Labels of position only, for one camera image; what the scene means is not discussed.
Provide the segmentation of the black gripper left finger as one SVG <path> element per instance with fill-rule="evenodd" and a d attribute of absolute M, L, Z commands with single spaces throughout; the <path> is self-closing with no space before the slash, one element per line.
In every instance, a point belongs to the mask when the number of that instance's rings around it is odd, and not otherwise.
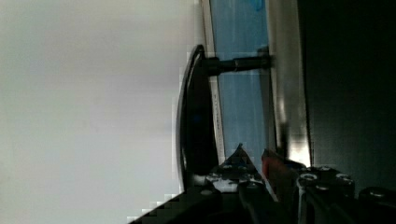
<path fill-rule="evenodd" d="M 261 176 L 239 145 L 201 182 L 128 224 L 265 224 L 263 192 Z"/>

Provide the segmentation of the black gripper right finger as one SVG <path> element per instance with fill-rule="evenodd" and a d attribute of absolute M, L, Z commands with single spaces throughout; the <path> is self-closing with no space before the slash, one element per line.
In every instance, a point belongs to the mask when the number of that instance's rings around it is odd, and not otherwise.
<path fill-rule="evenodd" d="M 395 224 L 395 192 L 355 191 L 350 175 L 329 166 L 307 167 L 274 151 L 262 153 L 262 173 L 293 224 Z"/>

